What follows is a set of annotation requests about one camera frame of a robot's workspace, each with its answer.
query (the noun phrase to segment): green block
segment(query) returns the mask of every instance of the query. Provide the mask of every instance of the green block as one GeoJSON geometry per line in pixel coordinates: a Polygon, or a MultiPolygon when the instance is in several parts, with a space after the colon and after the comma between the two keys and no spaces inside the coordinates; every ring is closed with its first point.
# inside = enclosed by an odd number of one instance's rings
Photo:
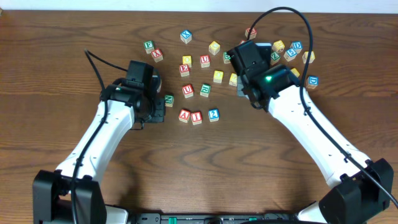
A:
{"type": "Polygon", "coordinates": [[[231,60],[231,56],[229,56],[226,52],[224,52],[224,58],[226,60],[231,60]]]}
{"type": "Polygon", "coordinates": [[[165,100],[165,102],[166,103],[173,103],[173,101],[174,101],[174,96],[172,96],[172,95],[165,95],[164,96],[164,100],[165,100]]]}
{"type": "Polygon", "coordinates": [[[278,60],[280,58],[279,54],[277,52],[273,52],[271,54],[271,59],[273,60],[278,60]]]}
{"type": "Polygon", "coordinates": [[[169,224],[177,224],[177,218],[169,218],[169,224]]]}
{"type": "Polygon", "coordinates": [[[154,48],[155,45],[154,45],[154,42],[150,40],[150,41],[144,42],[144,47],[145,47],[145,49],[149,49],[149,48],[154,48]]]}
{"type": "Polygon", "coordinates": [[[211,86],[209,86],[209,85],[207,85],[207,84],[203,84],[202,86],[201,86],[201,92],[202,93],[210,93],[210,90],[211,90],[211,86]]]}

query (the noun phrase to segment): letter cube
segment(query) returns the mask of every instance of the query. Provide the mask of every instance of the letter cube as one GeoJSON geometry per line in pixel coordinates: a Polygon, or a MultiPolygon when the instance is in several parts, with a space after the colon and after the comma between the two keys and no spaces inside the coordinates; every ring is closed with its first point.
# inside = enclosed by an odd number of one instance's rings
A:
{"type": "Polygon", "coordinates": [[[172,95],[165,95],[164,96],[165,105],[169,107],[173,107],[174,104],[174,96],[172,95]]]}
{"type": "Polygon", "coordinates": [[[192,33],[189,32],[189,30],[184,30],[182,31],[180,38],[184,43],[187,44],[192,40],[192,33]]]}
{"type": "MultiPolygon", "coordinates": [[[[308,52],[304,52],[303,54],[303,63],[307,62],[308,52]]],[[[315,60],[315,54],[312,52],[309,63],[312,63],[315,60]]]]}
{"type": "Polygon", "coordinates": [[[162,52],[159,49],[152,51],[150,54],[152,54],[152,57],[154,58],[156,63],[163,60],[162,52]]]}
{"type": "Polygon", "coordinates": [[[272,45],[272,50],[277,52],[278,54],[284,51],[285,45],[281,40],[278,40],[272,45]]]}
{"type": "Polygon", "coordinates": [[[189,66],[188,65],[180,65],[180,74],[181,77],[186,77],[189,75],[189,66]]]}
{"type": "Polygon", "coordinates": [[[209,45],[209,52],[212,53],[213,55],[216,55],[219,51],[220,51],[220,44],[213,41],[210,45],[209,45]]]}
{"type": "Polygon", "coordinates": [[[277,52],[273,52],[271,54],[271,65],[275,65],[280,59],[280,56],[277,52]]]}
{"type": "Polygon", "coordinates": [[[153,52],[155,50],[154,42],[151,40],[144,42],[144,47],[145,47],[145,51],[147,52],[147,54],[150,54],[151,52],[153,52]]]}
{"type": "Polygon", "coordinates": [[[221,83],[223,81],[223,76],[224,76],[224,72],[215,70],[214,71],[213,82],[221,83]]]}
{"type": "Polygon", "coordinates": [[[299,73],[299,71],[297,71],[296,68],[292,68],[292,69],[290,69],[290,71],[291,71],[297,78],[300,76],[300,73],[299,73]]]}
{"type": "Polygon", "coordinates": [[[192,68],[192,57],[191,57],[191,55],[182,56],[182,64],[183,65],[188,65],[190,68],[192,68]]]}
{"type": "Polygon", "coordinates": [[[224,63],[231,63],[231,57],[228,55],[227,52],[223,53],[224,63]]]}
{"type": "Polygon", "coordinates": [[[191,118],[192,118],[192,124],[193,125],[201,124],[201,114],[200,114],[200,112],[192,113],[191,114],[191,118]]]}
{"type": "Polygon", "coordinates": [[[211,86],[207,84],[203,84],[200,89],[200,95],[204,97],[209,97],[211,90],[211,86]]]}
{"type": "Polygon", "coordinates": [[[218,121],[219,118],[220,118],[220,114],[218,112],[218,109],[209,110],[210,122],[218,121]]]}
{"type": "Polygon", "coordinates": [[[293,41],[290,45],[290,48],[293,49],[296,53],[300,53],[303,49],[303,45],[301,44],[301,41],[293,41]]]}
{"type": "Polygon", "coordinates": [[[180,119],[180,121],[187,123],[189,121],[190,115],[191,115],[191,112],[186,111],[186,110],[181,110],[178,118],[180,119]]]}
{"type": "Polygon", "coordinates": [[[286,50],[286,52],[284,54],[284,58],[288,62],[293,60],[296,56],[297,56],[297,53],[293,49],[286,50]]]}
{"type": "Polygon", "coordinates": [[[191,85],[186,85],[182,87],[182,93],[186,98],[193,96],[193,88],[191,85]]]}
{"type": "Polygon", "coordinates": [[[307,78],[307,81],[305,82],[305,87],[306,87],[306,88],[314,89],[314,88],[316,88],[316,87],[318,86],[318,84],[319,84],[319,79],[318,79],[318,77],[309,76],[309,77],[307,78]]]}
{"type": "Polygon", "coordinates": [[[200,56],[200,66],[202,68],[206,68],[206,67],[210,66],[210,56],[209,55],[200,56]]]}
{"type": "Polygon", "coordinates": [[[231,74],[231,78],[229,78],[229,84],[231,86],[238,86],[238,76],[235,73],[231,74]]]}
{"type": "MultiPolygon", "coordinates": [[[[246,36],[246,38],[247,38],[247,37],[248,37],[248,35],[249,35],[249,31],[250,31],[250,28],[247,28],[247,29],[246,29],[246,32],[244,33],[244,35],[246,36]]],[[[250,38],[249,38],[249,40],[251,40],[251,39],[255,38],[255,37],[256,37],[256,35],[257,35],[257,30],[256,30],[255,28],[253,28],[253,29],[251,30],[251,33],[250,33],[250,38]]]]}

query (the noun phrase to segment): wooden table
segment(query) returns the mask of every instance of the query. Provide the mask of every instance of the wooden table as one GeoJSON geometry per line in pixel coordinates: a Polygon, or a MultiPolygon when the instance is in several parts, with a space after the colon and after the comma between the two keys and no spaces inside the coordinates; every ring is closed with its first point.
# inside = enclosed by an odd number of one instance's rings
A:
{"type": "MultiPolygon", "coordinates": [[[[0,223],[31,223],[32,181],[39,170],[54,170],[91,123],[100,85],[83,49],[127,67],[130,60],[155,65],[161,94],[175,95],[165,123],[128,132],[101,184],[108,204],[164,213],[256,213],[300,210],[320,200],[328,187],[318,167],[283,125],[254,110],[228,85],[233,72],[222,52],[244,39],[258,13],[4,11],[0,17],[0,223]],[[184,44],[180,33],[193,32],[184,44]],[[164,53],[155,63],[143,41],[164,53]],[[216,40],[221,52],[211,67],[199,56],[216,40]],[[192,55],[193,70],[182,78],[178,65],[192,55]],[[225,72],[221,85],[215,69],[225,72]],[[193,98],[181,87],[191,83],[193,98]],[[199,95],[211,83],[209,98],[199,95]],[[178,120],[182,108],[201,111],[192,126],[178,120]],[[210,123],[207,111],[221,119],[210,123]]],[[[314,34],[315,61],[309,75],[320,77],[310,92],[325,116],[375,161],[384,157],[398,169],[398,16],[307,14],[314,34]]],[[[256,42],[285,45],[307,31],[294,14],[272,14],[258,26],[256,42]]],[[[302,73],[302,53],[292,63],[302,73]]],[[[105,83],[123,77],[97,63],[105,83]]],[[[393,192],[398,195],[398,182],[393,192]]],[[[390,209],[370,223],[396,223],[390,209]]]]}

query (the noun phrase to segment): white backdrop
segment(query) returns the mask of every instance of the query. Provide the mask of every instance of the white backdrop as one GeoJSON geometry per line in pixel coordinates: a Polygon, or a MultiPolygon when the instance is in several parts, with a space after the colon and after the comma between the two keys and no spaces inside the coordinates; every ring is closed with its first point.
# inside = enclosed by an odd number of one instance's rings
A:
{"type": "Polygon", "coordinates": [[[0,0],[5,10],[264,12],[277,6],[302,12],[398,13],[398,0],[0,0]]]}

